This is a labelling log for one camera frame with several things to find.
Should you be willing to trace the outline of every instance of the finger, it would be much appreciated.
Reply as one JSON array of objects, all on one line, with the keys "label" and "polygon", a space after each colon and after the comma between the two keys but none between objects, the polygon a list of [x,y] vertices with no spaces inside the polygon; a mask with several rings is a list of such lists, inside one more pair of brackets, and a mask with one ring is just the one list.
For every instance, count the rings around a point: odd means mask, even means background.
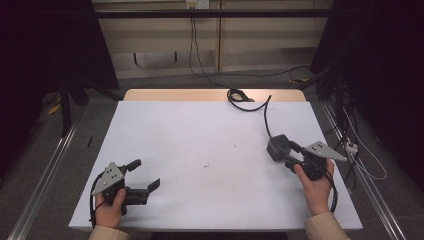
[{"label": "finger", "polygon": [[330,159],[327,159],[327,171],[331,173],[331,176],[334,174],[334,163]]},{"label": "finger", "polygon": [[96,194],[96,206],[99,206],[105,201],[105,197],[103,196],[103,193]]},{"label": "finger", "polygon": [[303,187],[308,186],[310,180],[308,176],[306,176],[306,173],[303,171],[303,168],[299,164],[296,164],[294,165],[294,171],[296,172],[296,175],[302,183]]},{"label": "finger", "polygon": [[124,203],[125,200],[125,189],[119,189],[118,193],[116,194],[115,199],[113,200],[113,205],[112,207],[115,209],[121,209],[122,204]]}]

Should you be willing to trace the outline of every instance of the person's left hand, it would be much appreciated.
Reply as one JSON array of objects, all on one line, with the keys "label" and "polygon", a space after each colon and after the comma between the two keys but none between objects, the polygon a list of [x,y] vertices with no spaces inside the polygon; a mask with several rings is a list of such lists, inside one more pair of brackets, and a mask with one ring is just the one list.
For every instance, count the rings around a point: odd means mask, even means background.
[{"label": "person's left hand", "polygon": [[103,194],[96,195],[96,206],[98,206],[96,209],[96,225],[118,229],[121,223],[121,207],[124,203],[125,195],[125,189],[120,189],[112,205],[104,202]]}]

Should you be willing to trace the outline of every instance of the horizontal bar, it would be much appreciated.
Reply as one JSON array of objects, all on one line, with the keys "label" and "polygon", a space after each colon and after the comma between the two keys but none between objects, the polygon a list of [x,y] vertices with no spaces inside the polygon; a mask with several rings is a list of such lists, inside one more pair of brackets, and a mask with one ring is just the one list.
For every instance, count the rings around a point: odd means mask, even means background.
[{"label": "horizontal bar", "polygon": [[331,16],[351,16],[353,9],[199,9],[199,10],[97,10],[96,12],[47,11],[45,16],[71,18],[326,18]]}]

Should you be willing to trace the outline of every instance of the white cable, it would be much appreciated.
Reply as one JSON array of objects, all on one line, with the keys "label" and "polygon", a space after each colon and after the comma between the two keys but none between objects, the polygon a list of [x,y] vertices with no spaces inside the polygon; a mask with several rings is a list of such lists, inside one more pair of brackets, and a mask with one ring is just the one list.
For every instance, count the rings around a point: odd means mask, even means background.
[{"label": "white cable", "polygon": [[384,177],[376,177],[374,175],[372,175],[371,173],[369,173],[365,167],[362,167],[361,164],[359,164],[356,159],[353,157],[352,155],[352,159],[353,161],[356,162],[356,164],[358,165],[358,168],[361,169],[362,171],[364,171],[368,176],[370,176],[371,178],[374,178],[376,180],[384,180],[387,178],[387,172],[386,169],[384,168],[383,164],[381,164],[381,162],[378,160],[378,158],[365,146],[365,144],[361,141],[361,139],[359,138],[359,136],[356,134],[355,128],[353,127],[352,122],[350,121],[349,115],[346,112],[346,109],[343,108],[344,113],[346,114],[347,120],[349,121],[350,127],[353,130],[353,133],[355,134],[355,136],[358,138],[358,141],[361,143],[361,145],[374,157],[374,159],[378,162],[378,164],[380,164],[381,168],[384,171]]}]

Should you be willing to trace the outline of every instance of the white tabletop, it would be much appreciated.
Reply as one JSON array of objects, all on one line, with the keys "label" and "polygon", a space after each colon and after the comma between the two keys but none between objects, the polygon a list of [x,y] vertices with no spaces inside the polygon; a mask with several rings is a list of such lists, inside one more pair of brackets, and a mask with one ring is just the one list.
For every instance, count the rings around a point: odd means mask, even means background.
[{"label": "white tabletop", "polygon": [[[260,103],[240,103],[246,108]],[[308,102],[271,102],[273,136],[301,146],[325,142]],[[282,162],[274,162],[263,111],[246,113],[228,102],[120,102],[69,226],[89,230],[88,198],[94,178],[109,162],[141,159],[126,185],[161,186],[147,205],[128,206],[123,228],[140,231],[290,231],[309,217],[302,186]],[[300,154],[291,154],[300,158]],[[336,168],[335,216],[344,229],[362,224]]]}]

